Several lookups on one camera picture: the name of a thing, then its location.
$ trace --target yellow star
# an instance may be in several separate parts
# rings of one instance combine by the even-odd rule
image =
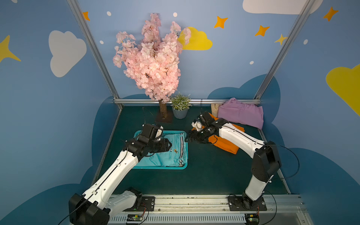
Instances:
[[[1,43],[0,43],[0,62],[5,58],[12,58],[17,61],[21,61],[18,57],[16,57],[9,50],[9,41],[10,35],[8,35]]]
[[[221,19],[220,17],[217,17],[217,23],[215,24],[214,28],[221,27],[224,29],[224,23],[227,20],[227,18]]]
[[[261,36],[264,37],[265,32],[266,32],[267,29],[269,29],[269,28],[270,28],[270,27],[262,27],[262,26],[260,25],[259,31],[255,34],[255,36],[261,35]]]
[[[89,21],[90,21],[90,19],[89,19],[89,12],[84,12],[83,14],[84,14],[84,18],[85,18],[86,20],[89,20]]]
[[[288,38],[288,37],[283,37],[283,34],[281,34],[281,37],[276,41],[276,42],[280,42],[280,45],[283,45],[283,41]]]
[[[331,20],[333,15],[337,13],[339,10],[333,10],[333,7],[330,8],[329,12],[324,16],[324,19],[328,19],[328,21]]]

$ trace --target orange towel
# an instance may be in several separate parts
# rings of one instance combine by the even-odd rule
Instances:
[[[214,118],[215,120],[218,120],[217,117],[213,116],[211,113],[209,113],[211,115],[212,118]],[[235,125],[233,124],[234,127],[236,127],[237,129],[241,130],[242,132],[245,132],[244,128],[238,126],[238,125]],[[236,145],[234,145],[232,142],[224,139],[224,138],[221,138],[221,137],[218,137],[215,135],[209,137],[209,142],[213,143],[216,147],[218,148],[221,148],[227,152],[231,152],[233,154],[236,154],[239,150],[239,147],[237,147]]]

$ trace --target artificial cherry blossom tree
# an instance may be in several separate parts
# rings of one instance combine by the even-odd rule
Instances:
[[[145,89],[145,94],[153,100],[159,100],[162,118],[167,117],[166,103],[177,90],[180,70],[178,68],[179,54],[183,45],[178,42],[181,27],[172,22],[171,33],[160,40],[159,15],[152,13],[150,21],[145,21],[141,31],[144,39],[135,47],[135,37],[126,32],[116,35],[116,55],[113,58],[115,66],[121,68],[122,63],[127,70],[127,77],[134,79],[139,89]],[[191,32],[189,28],[183,30],[185,44],[189,43]]]

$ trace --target gray flower pot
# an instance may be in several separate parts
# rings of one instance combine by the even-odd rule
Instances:
[[[184,119],[186,114],[188,113],[188,109],[185,110],[176,110],[172,107],[172,111],[174,113],[175,118],[177,119]]]

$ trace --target blue wall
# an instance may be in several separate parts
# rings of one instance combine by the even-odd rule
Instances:
[[[338,10],[330,21],[323,17]],[[287,180],[300,193],[314,224],[358,224],[360,117],[326,83],[336,67],[360,64],[359,1],[324,0],[311,14],[261,100],[268,140],[291,148],[300,172]],[[284,176],[296,171],[281,150]]]
[[[88,46],[65,76],[51,71],[52,31],[85,40],[66,0],[1,1],[0,27],[21,60],[0,62],[0,224],[57,224],[89,187],[119,109]]]
[[[281,34],[287,36],[297,17],[249,13],[243,9],[242,1],[234,0],[155,0],[151,4],[143,1],[131,1],[130,4],[118,0],[79,0],[79,3],[82,11],[88,12],[90,21],[87,23],[121,98],[144,94],[144,90],[138,89],[135,81],[125,76],[125,65],[121,69],[114,66],[114,46],[118,45],[115,35],[126,31],[133,34],[138,43],[143,38],[144,21],[150,19],[152,12],[159,13],[161,37],[170,32],[171,22],[175,21],[182,28],[194,27],[204,31],[213,43],[209,50],[184,50],[180,55],[178,90],[185,95],[191,94],[191,98],[221,98],[226,95],[227,89],[224,88],[238,89],[250,79],[266,74],[281,47],[275,41]],[[214,28],[217,16],[228,18],[224,29]],[[270,27],[265,36],[255,36],[260,25]],[[257,90],[260,84],[261,81],[254,83],[252,89]],[[251,99],[253,96],[251,91],[251,94],[244,93],[239,98]]]

